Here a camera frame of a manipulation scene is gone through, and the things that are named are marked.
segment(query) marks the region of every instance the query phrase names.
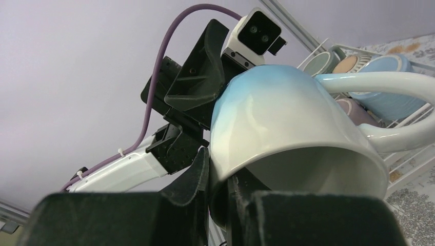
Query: blue and white ceramic mug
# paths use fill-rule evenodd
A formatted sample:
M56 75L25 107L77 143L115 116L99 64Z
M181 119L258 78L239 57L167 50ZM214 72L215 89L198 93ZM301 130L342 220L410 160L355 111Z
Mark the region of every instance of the blue and white ceramic mug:
M358 73L364 72L413 72L409 60L401 54L379 56ZM408 96L382 92L350 92L349 95L372 111L377 117L386 120L396 120L408 117L413 112L425 105L424 100Z
M399 72L321 74L264 65L235 77L216 101L210 130L211 215L226 179L247 168L272 190L384 198L388 172L378 152L435 142L435 114L401 128L355 126L329 93L382 91L435 104L435 78Z

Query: mug handle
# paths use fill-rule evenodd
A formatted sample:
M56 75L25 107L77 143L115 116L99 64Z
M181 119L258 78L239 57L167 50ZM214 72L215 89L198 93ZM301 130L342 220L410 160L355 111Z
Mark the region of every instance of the mug handle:
M404 94L435 105L435 78L409 72L370 72L319 74L314 77L328 91L387 92ZM417 149L435 142L435 114L413 125L400 128L379 128L369 124L358 126L380 153Z
M343 60L344 58L346 58L346 54L338 46L332 46L331 48L329 48L328 51L331 52L331 53L337 54L339 56L340 60Z

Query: dish rack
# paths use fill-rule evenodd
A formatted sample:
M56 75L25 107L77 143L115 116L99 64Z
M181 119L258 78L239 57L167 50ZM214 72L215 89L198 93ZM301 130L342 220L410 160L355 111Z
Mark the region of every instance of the dish rack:
M328 41L330 42L330 46L335 45L343 49L346 55L352 55L355 53L362 53L368 55L383 55L346 45L334 44L330 41L330 39L327 38L305 60L302 61L302 63L298 66L298 69L300 69L302 65L306 64L310 58L314 57L318 53L318 49L320 47L325 48L325 46L328 46ZM416 73L435 76L434 66L416 63L413 61L411 61L411 65L413 66ZM346 97L346 95L340 94L335 99L341 97ZM432 111L433 106L431 104L425 104L405 119L385 121L376 118L376 120L381 123L385 128L403 127L423 120ZM390 180L386 194L386 197L388 197L393 192L406 186L408 183L428 172L435 166L435 143L412 151L403 151L397 153L379 153L379 155L384 159L385 165L389 169Z

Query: camera lens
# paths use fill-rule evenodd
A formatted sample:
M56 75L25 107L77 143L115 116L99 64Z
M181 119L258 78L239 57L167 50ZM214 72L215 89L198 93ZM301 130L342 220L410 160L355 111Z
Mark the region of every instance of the camera lens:
M267 36L267 35L263 35L263 36L261 37L261 41L263 41L263 42L267 42L267 41L269 41L269 36Z
M252 26L250 29L249 29L249 31L251 32L251 33L256 33L257 32L257 27L256 26Z

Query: brown stain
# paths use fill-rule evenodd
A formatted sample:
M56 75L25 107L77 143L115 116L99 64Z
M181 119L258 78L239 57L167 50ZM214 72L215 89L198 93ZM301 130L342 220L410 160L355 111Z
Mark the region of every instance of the brown stain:
M411 45L408 45L405 48L405 52L409 53L409 52L415 51L415 50L417 50L420 47L420 45L421 45L421 43L419 43L419 42L415 42L415 43L413 43Z
M405 50L405 47L403 47L402 45L397 45L393 48L391 48L387 54L393 54L393 53L402 53Z
M395 170L394 172L390 173L390 181L394 182L402 177L402 175L403 174L401 174L399 171Z

